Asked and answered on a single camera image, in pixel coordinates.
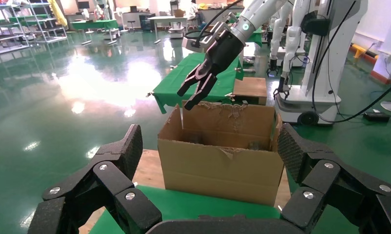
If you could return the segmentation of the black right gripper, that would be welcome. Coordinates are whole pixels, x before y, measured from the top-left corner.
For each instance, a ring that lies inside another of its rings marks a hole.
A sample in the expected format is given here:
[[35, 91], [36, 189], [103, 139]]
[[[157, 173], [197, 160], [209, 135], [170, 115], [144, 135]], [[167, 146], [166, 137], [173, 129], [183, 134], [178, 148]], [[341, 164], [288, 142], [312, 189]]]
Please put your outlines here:
[[198, 105], [211, 92], [217, 82], [217, 77], [213, 74], [219, 74], [225, 71], [235, 60], [244, 47], [234, 34], [224, 30], [222, 34], [209, 47], [205, 54], [204, 64], [198, 64], [185, 78], [177, 94], [182, 97], [191, 86], [197, 85], [194, 95], [192, 95], [184, 108], [191, 110]]

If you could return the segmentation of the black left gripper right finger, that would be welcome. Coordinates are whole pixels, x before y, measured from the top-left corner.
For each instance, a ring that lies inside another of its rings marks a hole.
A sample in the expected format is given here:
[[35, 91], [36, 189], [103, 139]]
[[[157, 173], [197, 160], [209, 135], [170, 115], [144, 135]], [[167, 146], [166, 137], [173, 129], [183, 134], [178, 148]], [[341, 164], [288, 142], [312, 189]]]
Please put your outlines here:
[[309, 234], [327, 206], [338, 209], [361, 234], [391, 234], [391, 184], [342, 161], [327, 145], [281, 126], [278, 154], [298, 184], [282, 220]]

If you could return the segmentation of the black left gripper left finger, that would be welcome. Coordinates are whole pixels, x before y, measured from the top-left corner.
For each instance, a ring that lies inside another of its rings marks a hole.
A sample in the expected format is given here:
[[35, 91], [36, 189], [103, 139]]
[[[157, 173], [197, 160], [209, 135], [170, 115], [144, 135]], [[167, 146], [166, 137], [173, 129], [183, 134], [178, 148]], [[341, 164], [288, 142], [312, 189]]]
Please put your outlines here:
[[93, 212], [105, 207], [126, 234], [144, 234], [162, 221], [160, 210], [133, 183], [143, 152], [141, 127], [102, 145], [90, 162], [42, 194], [30, 234], [77, 234]]

